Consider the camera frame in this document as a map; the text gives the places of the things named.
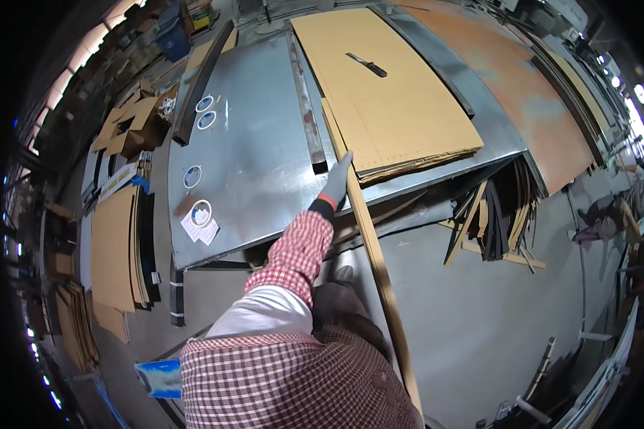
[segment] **black metal bar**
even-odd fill
[[[327,158],[325,157],[324,148],[322,147],[322,140],[320,139],[320,134],[317,129],[315,115],[312,112],[312,103],[310,102],[310,96],[308,94],[306,78],[303,76],[303,67],[301,66],[301,59],[298,54],[299,44],[295,34],[293,34],[290,21],[286,23],[285,31],[286,41],[288,42],[288,54],[291,57],[293,81],[296,86],[296,94],[298,95],[298,105],[301,108],[303,131],[306,133],[312,171],[315,174],[326,173],[328,171]]]
[[[191,271],[250,271],[248,262],[213,261],[191,268]]]
[[[172,325],[186,326],[184,318],[184,272],[174,268],[174,257],[170,257],[170,315]]]
[[[196,121],[196,104],[203,97],[203,91],[205,91],[207,82],[210,80],[210,75],[215,69],[215,64],[217,64],[217,59],[233,28],[234,23],[232,20],[229,20],[217,32],[215,41],[212,43],[210,49],[208,49],[203,62],[198,67],[196,77],[191,83],[189,91],[186,93],[184,104],[179,108],[179,114],[176,116],[176,122],[172,127],[172,140],[181,146],[186,146],[189,143],[191,130]]]

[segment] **white paper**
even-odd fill
[[[200,241],[204,242],[206,246],[209,246],[217,235],[217,231],[220,230],[220,227],[217,225],[215,220],[211,220],[205,228],[201,228],[201,233],[198,236]]]
[[[205,222],[208,216],[208,211],[207,210],[198,210],[196,213],[196,223],[202,223]],[[205,227],[203,228],[198,228],[196,225],[191,222],[191,212],[186,214],[184,218],[181,220],[181,226],[186,230],[188,233],[189,237],[193,242],[195,243],[198,239],[205,243],[206,246],[209,246],[210,243],[212,243],[212,240],[214,240],[215,236],[217,235],[217,231],[219,231],[220,227],[217,225],[217,222],[215,220],[211,220],[210,223],[208,223]]]
[[[196,223],[198,225],[201,225],[207,220],[207,217],[209,216],[209,212],[207,210],[198,210],[196,213]]]
[[[191,240],[194,241],[194,243],[197,240],[197,236],[200,235],[200,228],[198,228],[196,225],[191,222],[191,212],[189,211],[186,213],[186,216],[184,216],[183,219],[181,219],[181,226],[184,227],[186,232],[189,234],[189,237]]]

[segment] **gloved hand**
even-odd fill
[[[353,160],[353,151],[349,150],[346,155],[327,173],[327,184],[317,196],[321,200],[329,202],[334,211],[336,206],[346,195],[346,179],[348,178],[348,167]]]

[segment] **stack of cardboard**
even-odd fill
[[[291,24],[331,107],[326,119],[353,150],[361,183],[454,161],[484,146],[439,76],[369,9],[312,14]],[[375,63],[386,77],[347,52]]]
[[[59,285],[56,295],[64,349],[79,369],[85,371],[99,359],[88,298],[84,288],[76,283]]]
[[[91,289],[97,304],[126,311],[149,310],[160,301],[152,279],[154,195],[127,185],[101,201],[93,212]]]
[[[93,150],[105,150],[105,155],[121,154],[126,159],[135,157],[141,150],[161,146],[170,125],[158,116],[162,103],[154,94],[150,83],[141,79],[122,105],[113,108],[103,124]]]
[[[150,179],[152,152],[143,150],[138,160],[134,163],[124,165],[110,177],[97,192],[98,202],[105,201],[109,196],[122,188],[129,181],[136,178]]]

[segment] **cardboard strip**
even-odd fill
[[[346,154],[347,149],[344,143],[341,132],[332,116],[332,111],[326,99],[321,99],[322,111],[329,128],[330,137],[334,145],[336,158],[341,159]],[[403,385],[410,396],[413,405],[422,414],[422,407],[420,403],[420,393],[418,392],[418,382],[415,379],[413,372],[413,365],[410,361],[410,353],[408,351],[408,342],[406,341],[405,332],[403,331],[403,323],[401,322],[398,313],[398,306],[396,304],[396,296],[394,288],[389,279],[389,271],[386,270],[386,263],[384,262],[384,255],[379,245],[377,233],[372,225],[372,218],[369,215],[369,210],[365,204],[365,199],[362,197],[362,190],[355,172],[352,168],[348,169],[347,177],[347,191],[348,197],[351,201],[351,207],[355,213],[358,226],[361,229],[362,241],[365,244],[365,251],[369,260],[370,268],[374,281],[377,284],[377,290],[382,302],[382,308],[386,317],[386,323],[389,326],[389,333],[391,334],[391,341],[394,344],[396,353],[396,360],[400,368],[401,375],[403,376]]]

